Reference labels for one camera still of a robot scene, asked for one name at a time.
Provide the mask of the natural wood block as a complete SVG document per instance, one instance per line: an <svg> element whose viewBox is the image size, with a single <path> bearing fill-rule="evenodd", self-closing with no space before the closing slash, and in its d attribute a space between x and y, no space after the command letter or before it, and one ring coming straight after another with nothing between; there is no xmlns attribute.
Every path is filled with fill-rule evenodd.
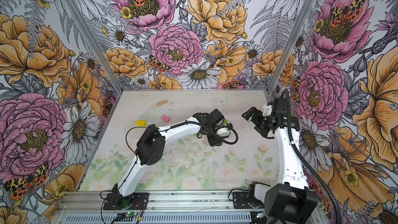
<svg viewBox="0 0 398 224"><path fill-rule="evenodd" d="M159 101L159 102L156 102L156 106L162 106L162 105L165 105L165 104L167 104L168 103L168 100L162 100L162 101Z"/></svg>

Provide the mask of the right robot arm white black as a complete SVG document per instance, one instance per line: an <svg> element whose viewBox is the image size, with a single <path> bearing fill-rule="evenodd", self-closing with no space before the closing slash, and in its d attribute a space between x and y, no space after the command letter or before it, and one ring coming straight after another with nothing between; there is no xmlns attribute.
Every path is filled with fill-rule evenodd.
<svg viewBox="0 0 398 224"><path fill-rule="evenodd" d="M255 125L263 138L276 141L279 151L277 183L270 186L253 181L247 198L252 207L263 207L267 217L304 224L317 206L318 198L309 189L302 161L297 155L300 125L290 110L287 99L279 97L266 104L263 111L252 107L242 115Z"/></svg>

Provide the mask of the yellow long wood block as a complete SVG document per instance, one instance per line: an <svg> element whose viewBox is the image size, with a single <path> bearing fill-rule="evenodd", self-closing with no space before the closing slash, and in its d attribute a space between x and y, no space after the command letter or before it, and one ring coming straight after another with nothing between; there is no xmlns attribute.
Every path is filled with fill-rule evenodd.
<svg viewBox="0 0 398 224"><path fill-rule="evenodd" d="M145 121L145 120L137 120L137 121L135 122L135 124L136 124L137 126L140 126L140 127L145 127L145 126L146 126L146 121Z"/></svg>

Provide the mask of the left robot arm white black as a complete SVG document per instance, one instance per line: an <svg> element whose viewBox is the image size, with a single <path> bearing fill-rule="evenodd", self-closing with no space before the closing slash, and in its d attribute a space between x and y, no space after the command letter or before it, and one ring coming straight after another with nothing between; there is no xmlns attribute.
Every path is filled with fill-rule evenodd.
<svg viewBox="0 0 398 224"><path fill-rule="evenodd" d="M196 134L200 137L206 136L211 147L236 144L237 132L231 123L224 124L224 121L223 114L215 109L211 113L196 113L187 120L173 125L157 127L152 124L146 127L133 151L135 159L126 175L114 185L104 199L103 209L127 209L133 201L137 201L137 206L141 206L141 199L134 197L136 187L149 166L161 160L165 147L173 141Z"/></svg>

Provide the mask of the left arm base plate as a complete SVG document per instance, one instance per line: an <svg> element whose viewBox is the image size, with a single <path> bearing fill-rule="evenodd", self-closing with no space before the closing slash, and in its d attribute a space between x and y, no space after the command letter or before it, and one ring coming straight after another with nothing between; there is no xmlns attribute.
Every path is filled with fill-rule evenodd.
<svg viewBox="0 0 398 224"><path fill-rule="evenodd" d="M118 192L108 194L103 209L106 211L145 210L148 204L149 193L134 193L122 197Z"/></svg>

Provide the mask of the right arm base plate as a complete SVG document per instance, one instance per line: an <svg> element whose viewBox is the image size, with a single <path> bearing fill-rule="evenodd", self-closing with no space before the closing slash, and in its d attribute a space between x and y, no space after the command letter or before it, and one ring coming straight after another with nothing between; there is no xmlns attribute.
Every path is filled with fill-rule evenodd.
<svg viewBox="0 0 398 224"><path fill-rule="evenodd" d="M247 191L232 192L232 202L234 209L260 209L264 204L260 201L249 198Z"/></svg>

